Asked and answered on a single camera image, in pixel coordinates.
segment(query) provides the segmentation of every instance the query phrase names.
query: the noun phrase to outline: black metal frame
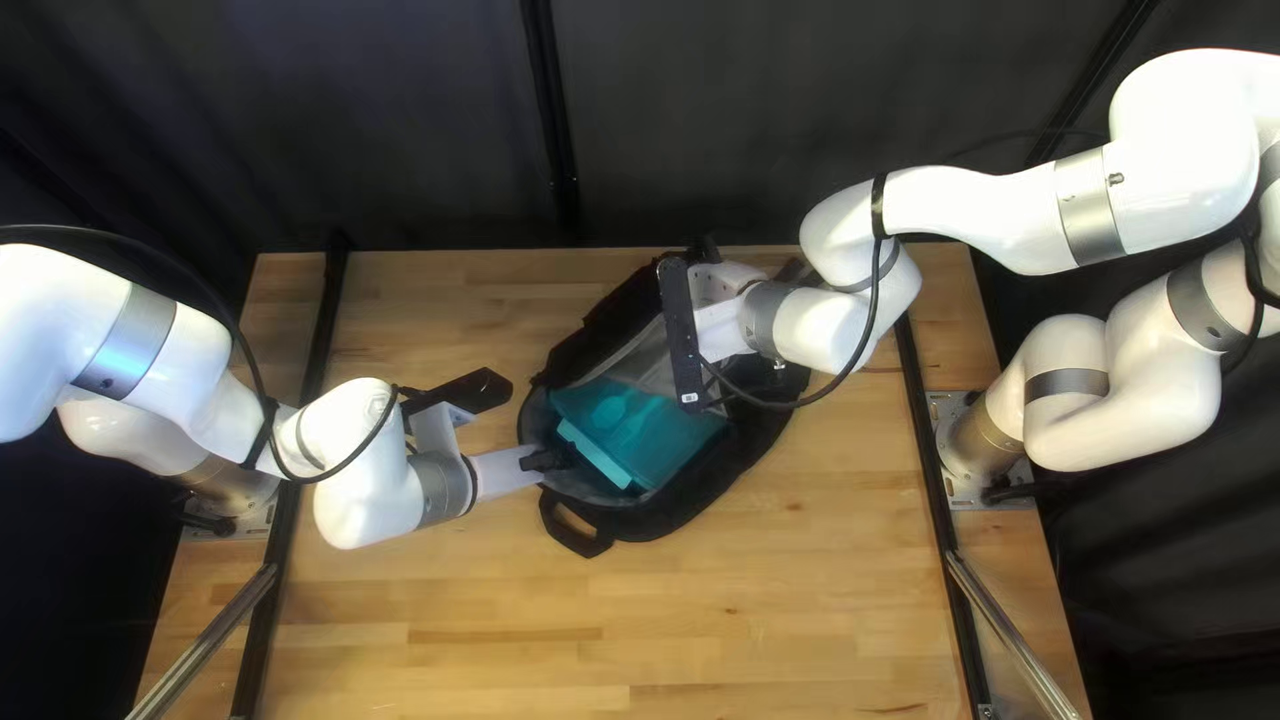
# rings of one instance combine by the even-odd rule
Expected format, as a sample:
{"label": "black metal frame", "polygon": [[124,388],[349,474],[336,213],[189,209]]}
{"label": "black metal frame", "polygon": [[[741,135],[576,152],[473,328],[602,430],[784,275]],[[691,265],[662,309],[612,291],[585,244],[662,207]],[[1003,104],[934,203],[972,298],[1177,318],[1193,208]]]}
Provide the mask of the black metal frame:
{"label": "black metal frame", "polygon": [[1098,40],[1097,47],[1089,54],[1089,59],[1075,77],[1075,82],[1071,83],[1057,108],[1044,120],[1036,145],[1027,154],[1024,167],[1033,168],[1053,156],[1053,151],[1062,142],[1062,131],[1080,118],[1085,105],[1106,82],[1157,5],[1160,5],[1160,0],[1129,0],[1125,3],[1102,38]]}
{"label": "black metal frame", "polygon": [[521,0],[520,14],[525,22],[529,65],[534,73],[534,94],[550,163],[552,196],[556,219],[562,231],[575,232],[579,220],[577,163],[570,135],[568,110],[564,108],[564,83],[556,46],[556,23],[550,0]]}
{"label": "black metal frame", "polygon": [[[925,395],[924,377],[920,374],[920,356],[915,350],[915,334],[911,332],[909,314],[904,314],[893,324],[893,338],[897,341],[902,383],[906,386],[906,401],[911,409],[915,447],[920,454],[920,468],[924,471],[924,495],[933,521],[933,541],[938,547],[938,569],[942,570],[943,556],[947,551],[959,550],[959,543],[955,525],[951,523],[951,506],[942,489],[942,465],[938,462],[933,441],[929,400]],[[973,611],[960,585],[946,571],[942,573],[942,584],[947,588],[947,605],[951,606],[951,625],[956,635],[956,650],[960,652],[960,666],[964,669],[965,689],[969,692],[969,707],[974,720],[987,720],[978,716],[978,706],[991,702],[991,692],[987,688],[987,674],[983,671],[982,652],[978,650],[978,629],[973,621]]]}
{"label": "black metal frame", "polygon": [[[302,374],[301,405],[319,397],[324,388],[324,374],[329,363],[329,351],[333,347],[334,327],[338,319],[338,306],[342,302],[342,284],[347,274],[349,255],[351,243],[347,237],[340,232],[333,233],[329,238],[329,250],[325,252],[324,292],[320,296],[315,329],[311,332],[311,348],[307,354],[306,370]],[[253,616],[250,619],[244,653],[241,656],[239,675],[236,679],[236,694],[232,698],[230,717],[234,720],[257,717],[261,706],[266,665],[271,655],[275,626],[280,619],[280,596],[289,565],[289,553],[293,548],[301,503],[302,486],[282,482],[275,500],[271,534],[268,537],[266,551],[262,553],[264,564],[276,566],[276,582],[259,601],[253,609]]]}

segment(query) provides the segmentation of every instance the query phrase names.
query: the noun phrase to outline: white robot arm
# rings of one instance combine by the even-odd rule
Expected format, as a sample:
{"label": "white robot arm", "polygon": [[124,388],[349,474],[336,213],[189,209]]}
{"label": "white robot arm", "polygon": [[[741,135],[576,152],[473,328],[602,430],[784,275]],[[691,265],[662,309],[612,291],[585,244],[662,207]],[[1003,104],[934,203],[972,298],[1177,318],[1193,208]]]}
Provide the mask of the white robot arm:
{"label": "white robot arm", "polygon": [[[250,455],[262,407],[227,369],[232,340],[219,322],[33,245],[0,246],[0,442],[26,437],[56,407],[79,447],[160,475]],[[271,432],[282,460],[301,477],[333,468],[394,402],[390,386],[360,378],[302,411],[280,406]],[[413,457],[401,414],[390,411],[369,447],[317,486],[316,523],[328,542],[387,539],[538,482],[517,462],[531,448],[463,460],[452,432],[470,416],[448,410],[415,415]],[[259,452],[253,469],[284,477],[271,452]]]}
{"label": "white robot arm", "polygon": [[[1111,104],[1114,140],[1021,173],[943,167],[890,173],[890,233],[961,240],[1021,274],[1046,274],[1219,229],[1261,191],[1261,275],[1280,287],[1280,58],[1190,50],[1134,70]],[[865,277],[870,182],[805,218],[800,242],[832,284]],[[1220,357],[1249,331],[1244,249],[1231,243],[1124,299],[1108,320],[1051,318],[940,437],[956,477],[988,482],[1023,452],[1083,470],[1166,450],[1213,421]],[[1280,331],[1266,307],[1258,336]]]}

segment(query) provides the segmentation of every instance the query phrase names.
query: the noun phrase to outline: teal container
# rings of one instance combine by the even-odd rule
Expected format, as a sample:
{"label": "teal container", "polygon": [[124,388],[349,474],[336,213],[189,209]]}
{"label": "teal container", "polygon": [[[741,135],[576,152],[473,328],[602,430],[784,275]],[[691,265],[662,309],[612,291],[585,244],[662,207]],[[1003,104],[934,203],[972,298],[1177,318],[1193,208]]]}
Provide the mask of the teal container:
{"label": "teal container", "polygon": [[620,488],[658,489],[724,429],[717,413],[690,415],[676,400],[607,377],[548,393],[557,434]]}

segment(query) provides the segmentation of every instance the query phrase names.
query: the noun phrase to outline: black backpack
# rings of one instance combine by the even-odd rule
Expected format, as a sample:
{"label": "black backpack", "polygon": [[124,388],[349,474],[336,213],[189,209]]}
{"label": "black backpack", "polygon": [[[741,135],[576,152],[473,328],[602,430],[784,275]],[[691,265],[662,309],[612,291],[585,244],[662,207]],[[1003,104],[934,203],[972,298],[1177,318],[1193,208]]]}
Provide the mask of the black backpack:
{"label": "black backpack", "polygon": [[[559,415],[547,392],[599,372],[662,315],[657,269],[669,255],[636,270],[582,318],[581,328],[552,348],[520,409],[520,442],[540,445],[558,459],[554,468],[540,468],[543,524],[553,538],[582,557],[600,555],[614,541],[648,542],[677,530],[755,465],[791,419],[790,411],[767,410],[731,397],[724,401],[727,427],[666,484],[643,493],[620,493],[594,465],[564,447],[556,434]],[[718,261],[718,252],[707,245],[678,255],[689,264]],[[792,263],[777,279],[801,282],[799,275],[805,273],[801,264]],[[764,400],[795,400],[809,384],[808,368],[787,364],[778,369],[773,360],[754,354],[736,356],[723,372],[736,386]],[[558,514],[561,506],[595,528],[595,534],[582,534],[564,523]]]}

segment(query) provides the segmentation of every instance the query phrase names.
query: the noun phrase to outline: backpack handle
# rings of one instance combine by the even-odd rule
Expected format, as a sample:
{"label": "backpack handle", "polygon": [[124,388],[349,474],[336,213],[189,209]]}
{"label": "backpack handle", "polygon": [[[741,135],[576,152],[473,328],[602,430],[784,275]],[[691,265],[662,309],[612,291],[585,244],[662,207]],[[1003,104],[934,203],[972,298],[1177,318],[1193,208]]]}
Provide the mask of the backpack handle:
{"label": "backpack handle", "polygon": [[599,529],[595,530],[595,537],[590,537],[567,525],[556,515],[556,509],[559,506],[559,500],[547,489],[543,489],[541,497],[538,498],[538,512],[543,516],[543,527],[547,528],[547,534],[556,538],[556,542],[588,560],[613,547],[613,538],[605,536]]}

